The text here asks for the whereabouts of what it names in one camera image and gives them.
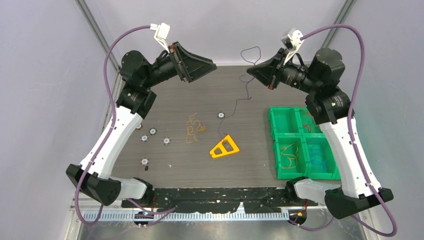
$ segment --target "gray wood tabletop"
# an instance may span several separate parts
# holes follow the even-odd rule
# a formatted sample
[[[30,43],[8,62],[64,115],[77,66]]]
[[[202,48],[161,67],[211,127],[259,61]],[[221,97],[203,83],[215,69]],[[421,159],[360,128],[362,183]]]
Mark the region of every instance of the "gray wood tabletop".
[[[283,187],[285,181],[276,178],[268,112],[275,106],[304,107],[306,94],[299,90],[283,84],[269,90],[254,79],[247,86],[251,99],[238,101],[234,116],[220,127],[240,152],[215,159],[209,154],[222,139],[218,113],[230,116],[236,100],[247,97],[246,84],[239,80],[246,68],[222,66],[192,83],[174,77],[153,87],[156,101],[143,128],[134,131],[123,147],[112,175],[138,177],[156,188]],[[187,143],[187,121],[193,114],[205,131],[196,133],[197,141]],[[141,135],[149,134],[150,128],[156,128],[157,134],[142,142]],[[165,137],[170,144],[162,143]],[[149,159],[147,171],[140,164],[144,157]]]

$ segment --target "green plastic tray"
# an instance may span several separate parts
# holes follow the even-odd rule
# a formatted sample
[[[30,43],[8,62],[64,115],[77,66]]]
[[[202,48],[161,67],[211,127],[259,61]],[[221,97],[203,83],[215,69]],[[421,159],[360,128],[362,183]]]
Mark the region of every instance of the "green plastic tray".
[[[340,179],[339,169],[326,136],[315,124],[306,107],[271,107],[268,118],[271,125],[270,134],[275,141],[272,148],[278,179],[301,176],[322,180]],[[282,150],[291,144],[293,145],[282,155]],[[293,156],[288,154],[293,155],[294,146],[298,147],[298,162],[297,165],[290,165],[289,158]]]

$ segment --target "yellow wire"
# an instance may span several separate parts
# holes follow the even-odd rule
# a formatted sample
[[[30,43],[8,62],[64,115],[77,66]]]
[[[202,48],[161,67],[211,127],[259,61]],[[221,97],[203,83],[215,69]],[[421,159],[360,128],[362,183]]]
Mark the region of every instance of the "yellow wire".
[[[193,142],[197,142],[198,140],[196,139],[196,133],[199,132],[204,132],[206,130],[206,127],[202,124],[199,120],[195,120],[195,114],[191,115],[190,117],[188,117],[188,121],[186,123],[186,127],[187,127],[187,136],[185,137],[185,142],[188,144],[191,144]],[[196,131],[194,131],[193,126],[189,126],[189,125],[195,125],[196,123],[198,123],[198,126],[196,128]],[[193,141],[189,141],[189,136],[194,136],[194,140]]]
[[[281,153],[280,153],[280,156],[282,157],[282,156],[293,156],[293,157],[287,157],[288,158],[288,160],[290,161],[290,164],[288,165],[288,167],[284,167],[284,166],[282,166],[281,168],[282,169],[285,169],[285,170],[288,170],[288,169],[294,169],[294,168],[296,168],[297,166],[298,166],[298,151],[299,151],[299,145],[297,145],[297,149],[296,149],[296,151],[294,152],[296,155],[294,155],[294,154],[290,154],[290,153],[284,153],[289,147],[291,147],[291,146],[293,146],[293,145],[295,145],[296,143],[294,142],[294,143],[292,143],[292,144],[290,144],[290,145],[288,145],[288,146],[281,146],[279,149],[280,149],[280,151],[282,151]],[[293,160],[296,160],[296,165],[294,165],[294,166],[292,166],[292,164],[293,164]]]

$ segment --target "yellow triangular object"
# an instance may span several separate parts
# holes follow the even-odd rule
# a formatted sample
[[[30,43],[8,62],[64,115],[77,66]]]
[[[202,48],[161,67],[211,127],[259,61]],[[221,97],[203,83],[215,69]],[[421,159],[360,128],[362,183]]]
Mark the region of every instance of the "yellow triangular object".
[[[227,151],[225,149],[224,144],[223,144],[225,141],[227,141],[230,144],[230,146],[232,147],[231,151]],[[215,151],[217,149],[221,150],[220,154],[215,154]],[[236,145],[236,143],[230,137],[230,135],[227,135],[221,141],[219,141],[219,143],[214,148],[212,148],[212,150],[210,150],[209,153],[212,156],[212,158],[216,159],[216,158],[219,158],[219,157],[227,156],[227,155],[230,155],[230,154],[235,154],[235,153],[238,153],[238,152],[240,152],[239,147]]]

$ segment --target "yellow plastic bracket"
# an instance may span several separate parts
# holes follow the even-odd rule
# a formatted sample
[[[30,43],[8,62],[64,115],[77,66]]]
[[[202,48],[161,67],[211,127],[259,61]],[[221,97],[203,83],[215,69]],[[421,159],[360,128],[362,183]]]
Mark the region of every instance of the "yellow plastic bracket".
[[[224,142],[227,141],[229,143],[229,145],[232,147],[231,151],[227,151],[226,148],[224,147]],[[215,151],[219,149],[221,150],[220,154],[216,154]],[[219,157],[223,157],[223,156],[227,156],[230,154],[235,154],[240,152],[239,147],[236,145],[236,143],[234,142],[234,140],[230,137],[230,135],[225,136],[221,141],[219,141],[219,143],[212,148],[212,150],[210,150],[210,156],[212,156],[212,158],[216,159]]]

